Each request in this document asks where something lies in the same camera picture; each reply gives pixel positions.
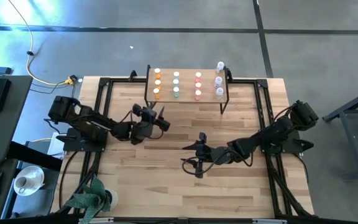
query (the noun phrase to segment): yellow cable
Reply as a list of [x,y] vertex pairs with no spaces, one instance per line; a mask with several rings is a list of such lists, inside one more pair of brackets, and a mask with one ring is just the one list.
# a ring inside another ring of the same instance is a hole
[[[25,23],[25,26],[27,27],[27,29],[29,30],[30,32],[30,36],[31,36],[31,47],[30,47],[30,50],[29,52],[32,52],[32,48],[34,46],[34,38],[32,36],[32,32],[30,30],[30,27],[27,23],[27,21],[24,19],[24,17],[22,16],[22,14],[19,12],[19,10],[17,10],[17,8],[15,7],[15,5],[11,2],[11,0],[8,0],[11,5],[13,6],[13,8],[16,10],[16,12],[20,15],[20,17],[23,19],[24,23]],[[50,83],[50,82],[46,82],[46,81],[43,81],[37,77],[35,77],[31,71],[30,71],[30,55],[27,57],[27,63],[26,63],[26,69],[27,69],[27,73],[35,80],[37,80],[38,82],[41,82],[41,83],[44,83],[44,84],[47,84],[47,85],[54,85],[54,86],[57,86],[57,85],[66,85],[68,84],[68,82],[70,82],[69,80],[66,80],[65,82],[62,82],[62,83]]]
[[48,141],[48,140],[52,140],[52,138],[36,139],[36,140],[30,141],[30,142],[39,142],[39,141]]

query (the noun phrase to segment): green leaf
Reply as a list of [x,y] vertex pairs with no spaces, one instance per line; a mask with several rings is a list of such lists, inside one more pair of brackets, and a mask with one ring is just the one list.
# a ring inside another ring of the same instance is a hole
[[80,224],[88,224],[98,212],[99,210],[97,208],[88,208]]
[[75,198],[68,200],[65,203],[65,206],[69,206],[71,208],[87,208],[88,206],[83,205],[82,203],[80,203],[79,201],[77,201]]
[[104,212],[108,212],[110,211],[110,209],[111,209],[111,205],[110,205],[109,197],[106,196],[106,199],[104,200],[103,207],[101,210]]
[[87,207],[98,206],[100,200],[96,194],[74,194],[74,199]]
[[87,185],[84,185],[84,192],[87,194],[95,194],[95,192],[93,192],[92,188],[88,187]]
[[104,185],[103,183],[98,179],[96,175],[93,175],[93,180],[91,183],[91,188],[93,191],[93,194],[99,195],[101,198],[104,198],[105,191],[104,191]]

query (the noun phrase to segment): mug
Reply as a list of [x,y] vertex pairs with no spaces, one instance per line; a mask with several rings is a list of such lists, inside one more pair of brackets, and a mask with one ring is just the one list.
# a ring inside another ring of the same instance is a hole
[[26,189],[34,187],[34,182],[28,177],[19,177],[15,180],[15,186],[19,189],[19,193],[23,193]]

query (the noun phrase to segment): white cable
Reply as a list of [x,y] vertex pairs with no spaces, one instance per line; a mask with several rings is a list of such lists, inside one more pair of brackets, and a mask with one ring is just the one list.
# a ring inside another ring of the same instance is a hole
[[[13,6],[13,8],[14,8],[14,9],[16,10],[16,12],[20,15],[20,17],[23,19],[23,21],[24,21],[24,23],[25,23],[25,26],[27,27],[27,29],[28,29],[29,32],[30,32],[30,36],[31,36],[31,47],[30,47],[29,52],[32,53],[32,48],[33,48],[33,46],[34,46],[34,38],[33,38],[33,36],[32,36],[32,32],[31,32],[31,30],[30,30],[30,27],[29,27],[27,21],[26,21],[26,20],[24,19],[24,17],[22,16],[22,14],[19,12],[19,10],[17,10],[17,8],[15,7],[15,5],[11,2],[11,0],[8,0],[8,1],[11,3],[11,5]],[[37,80],[38,82],[42,82],[42,83],[44,83],[44,84],[47,84],[47,85],[66,85],[66,84],[67,84],[66,82],[63,82],[63,83],[50,83],[50,82],[46,82],[46,81],[43,81],[43,80],[41,80],[41,79],[35,77],[35,76],[31,73],[31,71],[30,71],[30,56],[31,56],[31,55],[29,55],[29,56],[27,57],[27,63],[26,63],[26,66],[25,66],[25,67],[26,67],[26,69],[27,69],[27,73],[28,73],[33,79]]]

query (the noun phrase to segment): green object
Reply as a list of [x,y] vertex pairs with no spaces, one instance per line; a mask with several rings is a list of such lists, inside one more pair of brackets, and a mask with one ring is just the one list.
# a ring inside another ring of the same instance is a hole
[[71,208],[85,208],[86,212],[80,223],[88,224],[100,211],[110,211],[110,203],[103,183],[94,175],[91,187],[84,186],[84,193],[73,194],[73,198],[65,205]]

